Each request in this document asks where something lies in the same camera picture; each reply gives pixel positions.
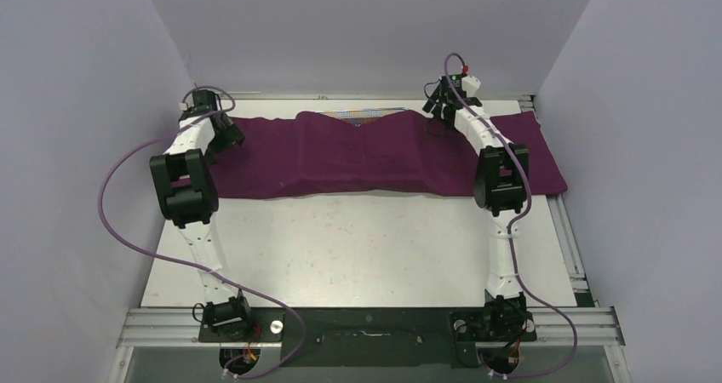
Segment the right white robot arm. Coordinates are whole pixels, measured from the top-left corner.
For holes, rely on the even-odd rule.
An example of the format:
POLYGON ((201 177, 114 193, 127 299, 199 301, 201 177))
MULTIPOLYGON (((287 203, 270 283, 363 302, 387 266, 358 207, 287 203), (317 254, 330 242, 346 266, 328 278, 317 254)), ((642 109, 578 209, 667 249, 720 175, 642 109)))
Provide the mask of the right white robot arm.
POLYGON ((465 73, 441 77, 422 108, 446 129, 462 134, 477 153, 473 197, 486 213, 489 226, 489 276, 483 312, 480 320, 459 321, 455 329, 467 337, 478 333, 483 340, 532 340, 535 326, 510 245, 519 233, 513 219, 527 204, 524 176, 529 170, 529 150, 514 144, 491 122, 474 96, 479 85, 476 77, 465 73))

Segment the purple cloth wrap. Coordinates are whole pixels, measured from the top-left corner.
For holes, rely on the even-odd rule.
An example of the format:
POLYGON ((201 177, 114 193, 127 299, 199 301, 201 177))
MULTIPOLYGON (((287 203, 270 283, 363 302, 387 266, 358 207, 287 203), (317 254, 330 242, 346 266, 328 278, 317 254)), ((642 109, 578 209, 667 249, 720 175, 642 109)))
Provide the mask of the purple cloth wrap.
POLYGON ((241 146, 209 170, 220 197, 271 199, 373 190, 470 197, 478 153, 465 136, 426 131, 401 111, 360 126, 304 111, 294 119, 238 118, 241 146))

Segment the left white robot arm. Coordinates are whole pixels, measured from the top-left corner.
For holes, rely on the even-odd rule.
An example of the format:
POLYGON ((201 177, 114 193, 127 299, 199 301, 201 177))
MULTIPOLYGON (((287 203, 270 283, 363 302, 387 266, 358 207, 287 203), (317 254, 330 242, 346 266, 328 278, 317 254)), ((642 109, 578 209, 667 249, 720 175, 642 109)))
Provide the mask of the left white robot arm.
POLYGON ((254 318, 240 288, 223 278, 226 257, 213 221, 220 198, 209 167, 245 139, 222 110, 222 93, 206 86, 184 96, 180 131, 163 154, 151 157, 149 167, 161 213, 182 235, 203 285, 201 330, 244 340, 254 330, 254 318))

